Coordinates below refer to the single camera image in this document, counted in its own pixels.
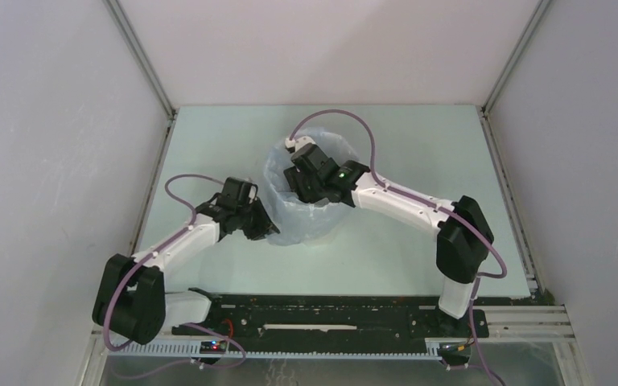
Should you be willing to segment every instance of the metal frame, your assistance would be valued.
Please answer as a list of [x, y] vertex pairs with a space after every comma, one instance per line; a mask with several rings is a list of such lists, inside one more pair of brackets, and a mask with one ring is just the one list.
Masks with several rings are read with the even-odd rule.
[[[119, 0], [104, 0], [108, 6], [110, 14], [117, 22], [120, 32], [124, 36], [127, 45], [134, 54], [138, 66], [142, 69], [146, 78], [149, 80], [155, 95], [165, 109], [167, 116], [171, 119], [167, 128], [165, 141], [161, 150], [159, 161], [154, 170], [154, 178], [149, 188], [148, 197], [144, 213], [139, 221], [136, 231], [136, 240], [134, 247], [138, 245], [142, 236], [143, 225], [146, 220], [146, 214], [155, 196], [155, 184], [158, 181], [160, 171], [162, 170], [167, 147], [171, 140], [171, 133], [175, 124], [176, 111], [171, 105], [163, 86], [160, 84], [155, 70], [150, 64], [146, 53], [144, 52], [138, 38], [130, 25], [128, 18]], [[508, 62], [506, 63], [501, 75], [496, 80], [491, 93], [488, 96], [483, 107], [478, 108], [478, 117], [480, 119], [484, 136], [487, 141], [489, 152], [492, 157], [492, 162], [496, 170], [496, 176], [501, 186], [501, 193], [504, 196], [506, 209], [509, 213], [513, 234], [518, 243], [519, 253], [523, 261], [525, 275], [527, 277], [530, 290], [533, 294], [542, 295], [546, 291], [546, 285], [543, 282], [542, 267], [539, 259], [530, 252], [529, 237], [523, 228], [520, 208], [515, 200], [510, 177], [504, 168], [503, 157], [501, 154], [501, 144], [492, 131], [491, 122], [488, 119], [488, 114], [492, 111], [499, 96], [513, 69], [519, 59], [524, 54], [529, 45], [538, 25], [543, 20], [546, 12], [550, 9], [552, 0], [541, 0], [536, 6], [528, 24], [525, 26], [516, 47], [513, 49]], [[575, 340], [575, 334], [570, 325], [570, 319], [567, 316], [567, 311], [563, 306], [476, 306], [477, 309], [484, 310], [487, 317], [489, 327], [489, 337], [480, 339], [481, 342], [490, 343], [551, 343], [553, 345], [558, 366], [562, 375], [562, 382], [565, 386], [587, 386], [591, 384], [588, 378], [586, 367], [582, 361], [582, 356], [579, 353], [579, 347]], [[197, 340], [195, 336], [176, 336], [169, 333], [161, 334], [156, 344], [162, 348], [155, 350], [150, 354], [152, 356], [174, 356], [179, 347], [188, 346], [188, 343]], [[435, 343], [449, 342], [449, 339], [428, 339], [431, 347], [435, 347]], [[113, 353], [114, 355], [136, 355], [135, 352], [120, 352]], [[109, 355], [105, 348], [100, 328], [95, 328], [89, 337], [89, 343], [84, 354], [84, 362], [81, 364], [80, 372], [77, 377], [77, 386], [97, 386], [103, 374], [105, 361]]]

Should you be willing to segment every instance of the white wall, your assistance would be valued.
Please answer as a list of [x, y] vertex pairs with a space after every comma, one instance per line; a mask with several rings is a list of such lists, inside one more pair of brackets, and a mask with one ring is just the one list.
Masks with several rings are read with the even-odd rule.
[[122, 1], [177, 105], [481, 105], [537, 3]]
[[618, 384], [618, 2], [555, 2], [491, 118], [589, 371]]
[[100, 0], [0, 0], [0, 385], [74, 381], [166, 122]]

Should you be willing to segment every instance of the translucent plastic bag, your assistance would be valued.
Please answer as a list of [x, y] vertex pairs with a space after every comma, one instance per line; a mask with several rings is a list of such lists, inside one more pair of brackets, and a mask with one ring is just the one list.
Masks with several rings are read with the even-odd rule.
[[[306, 128], [295, 137], [303, 135], [311, 137], [338, 165], [350, 159], [359, 160], [356, 151], [340, 135], [323, 128]], [[291, 167], [292, 162], [284, 139], [274, 145], [264, 162], [264, 181], [260, 186], [264, 195], [262, 202], [281, 231], [266, 239], [273, 245], [321, 244], [319, 239], [330, 238], [331, 231], [352, 208], [343, 203], [330, 203], [327, 199], [313, 204], [303, 203], [290, 191], [283, 171]]]

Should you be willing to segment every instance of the white table surface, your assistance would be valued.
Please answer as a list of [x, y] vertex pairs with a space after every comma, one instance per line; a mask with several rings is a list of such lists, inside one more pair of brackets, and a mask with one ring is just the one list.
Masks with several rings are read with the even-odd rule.
[[[193, 106], [179, 110], [174, 133], [142, 230], [139, 248], [150, 247], [180, 227], [187, 209], [163, 190], [173, 175], [199, 173], [262, 180], [269, 148], [305, 116], [339, 107], [364, 118], [377, 141], [380, 174], [439, 198], [476, 199], [496, 238], [509, 274], [484, 279], [481, 296], [529, 296], [504, 200], [477, 116], [470, 105], [358, 106]], [[349, 117], [317, 117], [321, 126], [347, 138], [363, 161], [366, 132]], [[203, 180], [180, 180], [173, 191], [197, 205], [219, 187]], [[498, 272], [490, 255], [482, 270]], [[442, 274], [435, 266], [431, 236], [395, 220], [354, 209], [323, 246], [277, 247], [248, 241], [241, 232], [194, 256], [167, 283], [167, 290], [197, 286], [239, 294], [439, 295]]]

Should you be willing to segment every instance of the gray floor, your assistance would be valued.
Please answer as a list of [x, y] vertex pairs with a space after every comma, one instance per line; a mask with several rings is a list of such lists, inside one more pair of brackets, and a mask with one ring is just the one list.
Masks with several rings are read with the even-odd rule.
[[[547, 343], [483, 344], [483, 353], [493, 371], [510, 386], [562, 384], [552, 346]], [[479, 370], [446, 372], [434, 361], [406, 360], [266, 360], [251, 359], [230, 370], [199, 370], [188, 364], [175, 366], [153, 376], [133, 381], [114, 377], [148, 372], [177, 359], [111, 356], [101, 385], [250, 385], [250, 386], [337, 386], [351, 385], [490, 385]], [[477, 362], [476, 355], [471, 361]]]

